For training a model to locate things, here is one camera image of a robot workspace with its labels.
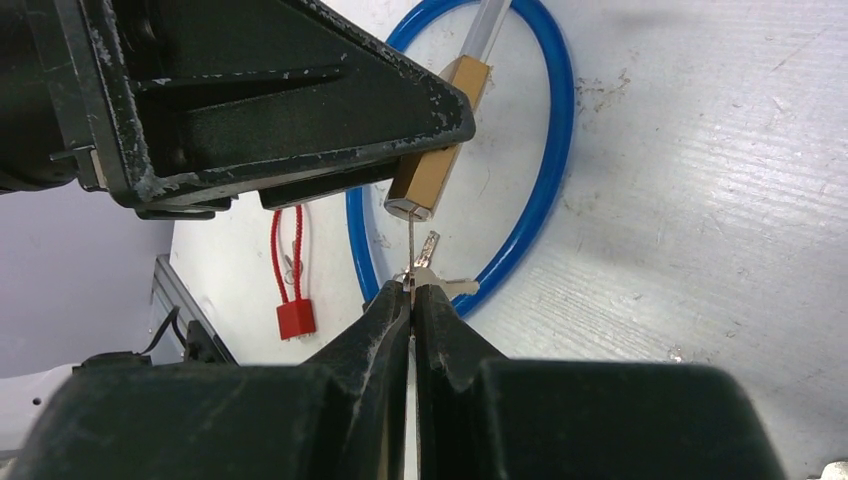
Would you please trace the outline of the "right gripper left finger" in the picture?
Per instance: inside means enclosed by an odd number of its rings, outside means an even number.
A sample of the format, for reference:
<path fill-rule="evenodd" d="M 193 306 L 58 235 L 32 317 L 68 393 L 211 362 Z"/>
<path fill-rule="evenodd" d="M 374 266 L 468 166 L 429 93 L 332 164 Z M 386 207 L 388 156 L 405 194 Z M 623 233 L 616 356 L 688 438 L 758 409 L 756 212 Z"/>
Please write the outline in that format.
<path fill-rule="evenodd" d="M 387 283 L 295 366 L 87 365 L 47 403 L 12 479 L 403 475 L 409 299 Z"/>

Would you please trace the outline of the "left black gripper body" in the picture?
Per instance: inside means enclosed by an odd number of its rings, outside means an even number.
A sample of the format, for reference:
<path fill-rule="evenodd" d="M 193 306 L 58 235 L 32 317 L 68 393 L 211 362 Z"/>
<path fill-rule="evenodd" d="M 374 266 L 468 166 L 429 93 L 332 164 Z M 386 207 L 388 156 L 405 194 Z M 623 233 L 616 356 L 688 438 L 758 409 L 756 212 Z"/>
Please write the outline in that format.
<path fill-rule="evenodd" d="M 119 101 L 129 80 L 127 32 L 114 1 L 4 1 L 1 4 L 1 192 L 35 193 L 78 182 L 106 192 L 139 216 L 159 207 L 147 187 L 149 154 L 121 145 L 141 129 Z"/>

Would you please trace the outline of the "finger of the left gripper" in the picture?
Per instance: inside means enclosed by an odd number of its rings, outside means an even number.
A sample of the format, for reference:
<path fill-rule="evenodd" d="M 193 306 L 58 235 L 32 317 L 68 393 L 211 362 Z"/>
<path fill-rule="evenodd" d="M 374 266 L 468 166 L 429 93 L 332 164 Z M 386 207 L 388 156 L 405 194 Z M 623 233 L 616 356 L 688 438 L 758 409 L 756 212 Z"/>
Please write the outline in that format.
<path fill-rule="evenodd" d="M 259 190 L 259 199 L 266 210 L 281 210 L 312 200 L 346 192 L 384 180 L 390 180 L 398 170 L 399 158 L 390 158 L 350 170 L 337 170 L 306 180 Z"/>
<path fill-rule="evenodd" d="M 158 207 L 229 198 L 471 139 L 468 97 L 320 1 L 114 1 Z"/>

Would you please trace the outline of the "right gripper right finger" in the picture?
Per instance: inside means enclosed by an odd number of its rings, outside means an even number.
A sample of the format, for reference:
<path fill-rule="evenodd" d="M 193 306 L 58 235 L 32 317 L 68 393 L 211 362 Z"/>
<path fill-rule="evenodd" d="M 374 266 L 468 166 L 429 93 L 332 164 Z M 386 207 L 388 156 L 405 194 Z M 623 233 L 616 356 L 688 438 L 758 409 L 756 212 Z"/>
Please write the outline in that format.
<path fill-rule="evenodd" d="M 510 359 L 416 295 L 425 479 L 780 479 L 741 386 L 703 365 Z"/>

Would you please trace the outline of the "brass padlock long shackle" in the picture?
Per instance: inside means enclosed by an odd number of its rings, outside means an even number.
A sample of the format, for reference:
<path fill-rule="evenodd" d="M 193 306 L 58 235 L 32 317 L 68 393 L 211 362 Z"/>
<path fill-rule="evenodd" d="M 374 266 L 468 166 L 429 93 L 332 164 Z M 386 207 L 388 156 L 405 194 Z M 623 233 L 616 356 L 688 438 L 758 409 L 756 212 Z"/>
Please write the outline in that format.
<path fill-rule="evenodd" d="M 487 60 L 510 5 L 507 0 L 481 2 L 459 55 L 440 73 L 468 97 L 472 110 L 484 94 L 491 70 Z M 430 220 L 460 150 L 461 146 L 454 144 L 402 159 L 384 208 L 409 222 Z"/>

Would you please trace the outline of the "silver keys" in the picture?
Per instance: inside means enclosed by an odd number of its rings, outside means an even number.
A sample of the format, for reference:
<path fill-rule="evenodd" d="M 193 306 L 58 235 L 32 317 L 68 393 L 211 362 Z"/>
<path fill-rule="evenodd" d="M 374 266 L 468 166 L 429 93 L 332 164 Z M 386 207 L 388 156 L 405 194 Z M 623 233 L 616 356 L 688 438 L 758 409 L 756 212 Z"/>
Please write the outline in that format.
<path fill-rule="evenodd" d="M 474 295 L 479 291 L 479 282 L 470 279 L 446 280 L 437 275 L 431 269 L 431 262 L 435 250 L 441 238 L 440 234 L 430 230 L 423 246 L 416 256 L 413 255 L 415 247 L 415 223 L 412 214 L 407 215 L 408 224 L 408 265 L 393 277 L 404 285 L 406 291 L 414 294 L 416 288 L 423 285 L 436 285 L 440 287 L 446 296 L 453 300 L 460 296 Z"/>

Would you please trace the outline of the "red lock keys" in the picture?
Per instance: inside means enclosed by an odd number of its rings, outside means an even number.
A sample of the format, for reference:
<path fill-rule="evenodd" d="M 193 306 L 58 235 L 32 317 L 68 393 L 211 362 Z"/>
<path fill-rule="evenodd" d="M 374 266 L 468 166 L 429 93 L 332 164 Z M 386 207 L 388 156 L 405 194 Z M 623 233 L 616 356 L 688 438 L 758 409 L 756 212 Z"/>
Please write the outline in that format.
<path fill-rule="evenodd" d="M 282 247 L 282 243 L 280 243 L 278 250 L 282 254 L 283 258 L 283 282 L 292 287 L 300 287 L 304 273 L 302 261 L 303 242 L 298 241 L 297 239 L 293 240 L 291 242 L 289 252 L 285 251 Z"/>

